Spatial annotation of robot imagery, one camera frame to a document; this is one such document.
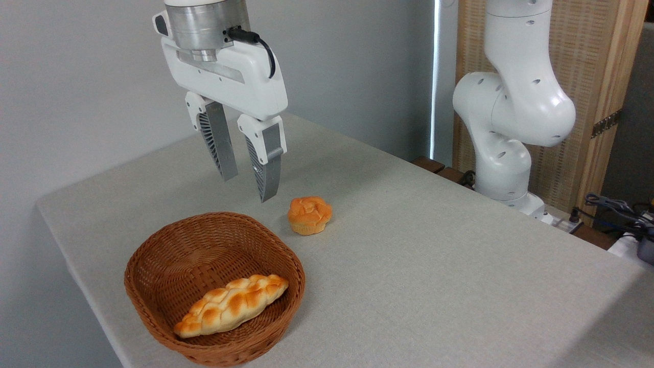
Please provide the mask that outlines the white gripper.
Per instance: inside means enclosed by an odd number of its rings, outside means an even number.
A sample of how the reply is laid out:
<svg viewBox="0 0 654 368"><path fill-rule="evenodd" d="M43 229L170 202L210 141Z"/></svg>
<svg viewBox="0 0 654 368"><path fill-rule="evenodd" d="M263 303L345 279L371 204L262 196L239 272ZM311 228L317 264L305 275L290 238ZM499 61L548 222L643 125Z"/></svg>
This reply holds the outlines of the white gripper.
<svg viewBox="0 0 654 368"><path fill-rule="evenodd" d="M238 126L260 200L275 196L281 155L287 152L283 119L276 115L287 109L287 91L280 69L271 70L272 56L264 46L231 37L230 31L249 29L247 11L164 10L153 23L173 79L189 90L185 101L192 125L223 180L238 175L226 105L244 113Z"/></svg>

